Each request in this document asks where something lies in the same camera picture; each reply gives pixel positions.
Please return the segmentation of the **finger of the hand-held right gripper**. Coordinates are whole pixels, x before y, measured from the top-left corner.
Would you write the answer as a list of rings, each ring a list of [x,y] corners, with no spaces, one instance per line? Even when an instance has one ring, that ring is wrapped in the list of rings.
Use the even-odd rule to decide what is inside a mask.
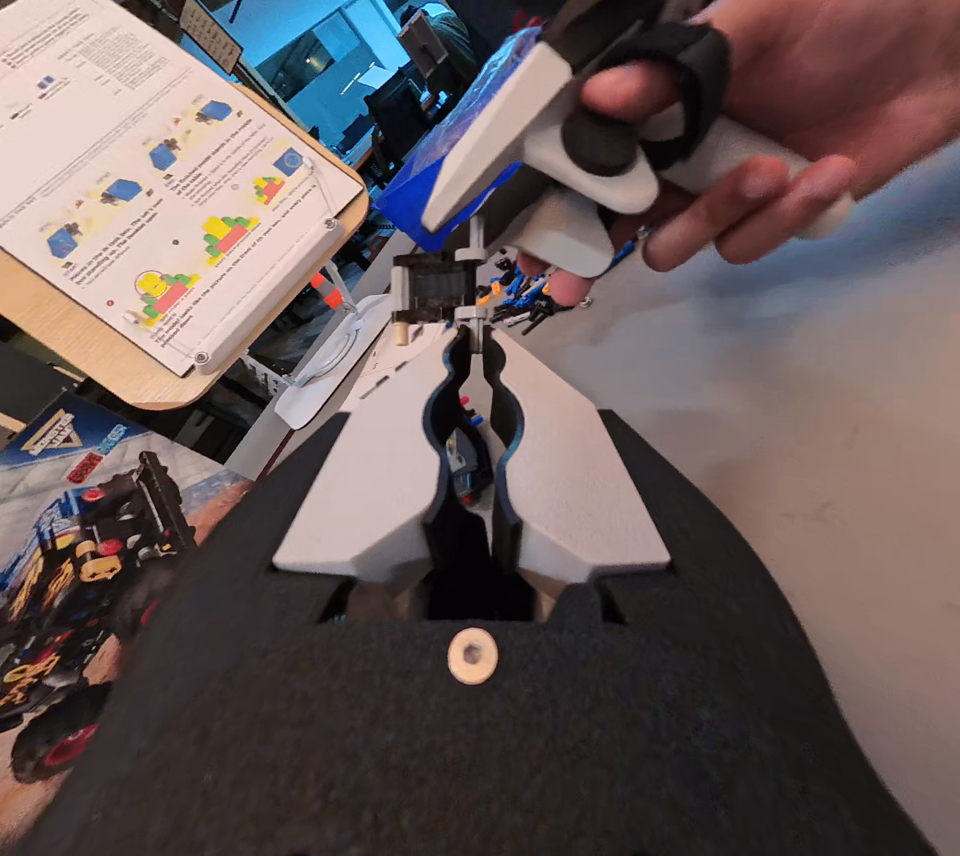
[[[443,159],[421,214],[439,232],[504,169],[522,160],[527,132],[570,84],[570,64],[538,42]]]
[[[513,189],[511,244],[528,275],[557,270],[593,279],[615,258],[598,205],[555,183]]]

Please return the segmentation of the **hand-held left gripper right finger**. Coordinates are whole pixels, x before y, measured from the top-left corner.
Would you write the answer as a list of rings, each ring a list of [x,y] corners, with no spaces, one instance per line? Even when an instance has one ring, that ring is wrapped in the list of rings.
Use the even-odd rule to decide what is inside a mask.
[[[670,554],[599,409],[503,331],[485,337],[494,475],[491,551],[551,586],[664,570]]]

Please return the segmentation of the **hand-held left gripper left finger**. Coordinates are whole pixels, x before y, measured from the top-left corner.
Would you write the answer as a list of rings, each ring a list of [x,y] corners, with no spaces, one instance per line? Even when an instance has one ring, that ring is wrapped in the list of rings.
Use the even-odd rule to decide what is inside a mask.
[[[472,513],[447,452],[470,362],[444,329],[346,416],[272,559],[340,581],[322,620],[472,617]]]

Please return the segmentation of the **small black grey lego assembly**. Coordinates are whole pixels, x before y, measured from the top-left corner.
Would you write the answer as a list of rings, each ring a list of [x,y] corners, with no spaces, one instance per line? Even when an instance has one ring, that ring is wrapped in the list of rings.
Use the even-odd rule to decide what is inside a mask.
[[[397,346],[408,346],[413,327],[440,324],[465,327],[470,352],[481,355],[489,327],[478,304],[477,270],[489,259],[486,219],[474,214],[466,228],[467,245],[453,251],[416,252],[392,260],[391,324]]]

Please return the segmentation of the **pile of small lego pins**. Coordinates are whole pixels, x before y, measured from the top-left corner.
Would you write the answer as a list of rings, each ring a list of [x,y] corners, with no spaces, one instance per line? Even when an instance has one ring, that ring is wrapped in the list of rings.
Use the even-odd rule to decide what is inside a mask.
[[[477,306],[487,310],[492,326],[519,327],[527,335],[546,321],[572,308],[559,303],[550,286],[549,274],[522,272],[508,250],[498,250],[492,262],[495,273],[480,273],[475,286]]]

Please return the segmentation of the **monster truck lego box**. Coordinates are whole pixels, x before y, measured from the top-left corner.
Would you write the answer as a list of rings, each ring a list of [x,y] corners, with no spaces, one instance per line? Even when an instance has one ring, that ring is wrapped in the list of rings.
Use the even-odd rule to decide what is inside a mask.
[[[76,394],[1,456],[2,832],[36,814],[100,727],[186,556],[251,487]]]

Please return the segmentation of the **person's right hand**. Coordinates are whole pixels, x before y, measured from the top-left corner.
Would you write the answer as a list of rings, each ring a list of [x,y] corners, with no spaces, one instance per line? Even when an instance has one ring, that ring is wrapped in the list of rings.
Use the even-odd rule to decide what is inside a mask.
[[[646,229],[655,272],[708,248],[756,262],[958,137],[959,0],[714,0],[695,22],[730,45],[726,117],[810,165],[753,156],[703,195],[667,185],[619,216],[614,251]]]

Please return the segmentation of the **black office chair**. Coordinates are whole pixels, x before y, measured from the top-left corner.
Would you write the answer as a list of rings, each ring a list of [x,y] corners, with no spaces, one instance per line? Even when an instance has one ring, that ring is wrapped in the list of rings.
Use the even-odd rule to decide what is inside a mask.
[[[371,157],[385,185],[431,130],[431,119],[422,106],[420,91],[403,70],[367,95],[365,103],[373,122]]]

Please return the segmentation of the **white rounded stand base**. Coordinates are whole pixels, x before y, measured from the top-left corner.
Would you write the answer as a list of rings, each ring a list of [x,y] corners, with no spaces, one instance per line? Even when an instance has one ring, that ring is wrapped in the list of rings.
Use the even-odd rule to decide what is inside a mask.
[[[301,372],[278,395],[274,411],[294,431],[306,427],[379,339],[391,321],[389,294],[360,300],[330,337],[306,361]]]

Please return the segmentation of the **instruction sheet on wooden stand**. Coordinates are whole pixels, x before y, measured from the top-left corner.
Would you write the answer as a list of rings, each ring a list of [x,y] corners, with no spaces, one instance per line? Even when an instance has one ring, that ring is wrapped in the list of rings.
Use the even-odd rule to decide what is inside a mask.
[[[176,378],[345,238],[358,178],[113,0],[1,18],[1,246]]]

